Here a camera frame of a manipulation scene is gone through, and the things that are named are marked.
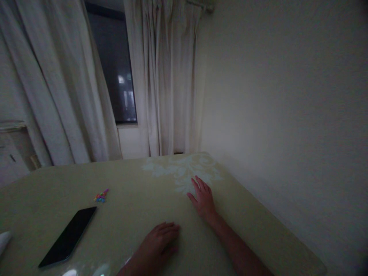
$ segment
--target floral pattern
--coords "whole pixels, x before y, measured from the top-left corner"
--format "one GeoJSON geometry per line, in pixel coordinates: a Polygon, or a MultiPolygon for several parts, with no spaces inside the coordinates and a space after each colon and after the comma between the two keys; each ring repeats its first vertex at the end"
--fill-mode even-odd
{"type": "Polygon", "coordinates": [[[178,159],[178,156],[173,156],[169,158],[168,163],[165,166],[160,157],[151,157],[147,158],[142,169],[152,171],[152,176],[156,177],[173,174],[177,186],[175,191],[183,194],[195,193],[191,178],[196,175],[209,186],[212,186],[213,181],[223,179],[214,167],[216,161],[208,153],[196,153],[181,159],[178,159]]]}

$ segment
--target black phone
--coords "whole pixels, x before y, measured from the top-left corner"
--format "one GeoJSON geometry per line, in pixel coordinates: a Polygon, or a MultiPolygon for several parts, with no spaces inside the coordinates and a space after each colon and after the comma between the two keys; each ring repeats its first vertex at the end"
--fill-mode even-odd
{"type": "Polygon", "coordinates": [[[61,233],[49,252],[38,265],[39,268],[68,259],[81,239],[97,207],[79,210],[61,233]]]}

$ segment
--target small toy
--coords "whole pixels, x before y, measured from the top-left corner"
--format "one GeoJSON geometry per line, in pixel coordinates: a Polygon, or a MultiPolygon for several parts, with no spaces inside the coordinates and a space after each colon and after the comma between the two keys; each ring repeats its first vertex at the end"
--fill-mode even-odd
{"type": "Polygon", "coordinates": [[[105,203],[106,202],[107,192],[108,192],[108,189],[104,190],[100,194],[97,194],[96,197],[95,197],[95,199],[94,199],[94,201],[105,203]]]}

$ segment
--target white curtain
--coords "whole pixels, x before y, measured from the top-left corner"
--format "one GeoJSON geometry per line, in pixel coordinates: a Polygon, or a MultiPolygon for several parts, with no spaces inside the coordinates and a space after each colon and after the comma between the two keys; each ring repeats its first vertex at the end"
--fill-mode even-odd
{"type": "Polygon", "coordinates": [[[84,2],[2,0],[0,30],[41,164],[121,159],[84,2]]]}
{"type": "Polygon", "coordinates": [[[143,155],[192,152],[201,8],[185,0],[124,0],[124,6],[143,155]]]}

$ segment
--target table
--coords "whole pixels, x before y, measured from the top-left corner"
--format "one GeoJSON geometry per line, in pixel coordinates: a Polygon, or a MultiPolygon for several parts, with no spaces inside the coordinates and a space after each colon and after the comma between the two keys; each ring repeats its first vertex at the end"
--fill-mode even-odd
{"type": "Polygon", "coordinates": [[[218,212],[275,275],[324,275],[301,241],[208,153],[179,154],[39,169],[0,189],[0,233],[11,230],[0,275],[114,276],[158,223],[181,225],[179,252],[163,275],[235,275],[211,229],[186,193],[198,175],[212,189],[218,212]],[[105,203],[95,195],[109,188],[105,203]],[[79,210],[98,209],[71,258],[39,269],[79,210]]]}

